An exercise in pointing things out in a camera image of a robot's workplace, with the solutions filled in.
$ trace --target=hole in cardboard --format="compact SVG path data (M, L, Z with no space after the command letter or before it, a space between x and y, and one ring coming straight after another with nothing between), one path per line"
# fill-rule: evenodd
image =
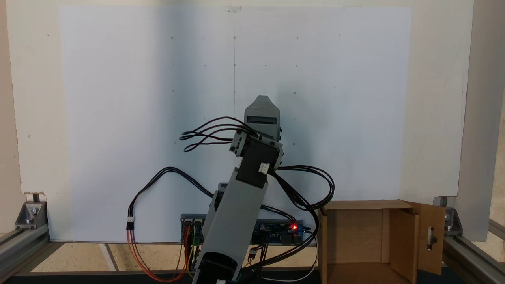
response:
M426 240L426 249L431 251L433 249L433 244L437 243L437 238L435 237L435 230L433 227L428 227L428 238Z

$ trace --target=bolt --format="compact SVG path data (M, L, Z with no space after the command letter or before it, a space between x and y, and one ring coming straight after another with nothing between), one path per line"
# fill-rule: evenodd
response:
M36 206L33 206L30 208L30 214L36 215L38 213L38 208Z

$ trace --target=cardboard box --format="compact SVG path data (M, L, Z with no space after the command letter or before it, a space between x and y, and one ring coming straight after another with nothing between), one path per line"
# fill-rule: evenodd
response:
M319 211L323 284L415 283L441 273L445 208L401 200L332 201Z

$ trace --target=white connector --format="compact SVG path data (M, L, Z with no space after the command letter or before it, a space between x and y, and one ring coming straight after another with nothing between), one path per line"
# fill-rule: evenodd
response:
M270 164L269 163L261 163L260 169L258 170L258 172L260 172L260 173L262 173L264 175L267 175L269 168L270 168Z

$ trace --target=robotic arm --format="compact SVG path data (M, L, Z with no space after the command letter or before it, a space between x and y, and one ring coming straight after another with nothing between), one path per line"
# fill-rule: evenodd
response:
M211 201L192 284L237 280L267 191L267 173L270 168L277 169L282 160L280 111L267 96L258 96L246 108L244 122L260 136L240 130L235 133L229 151L242 161Z

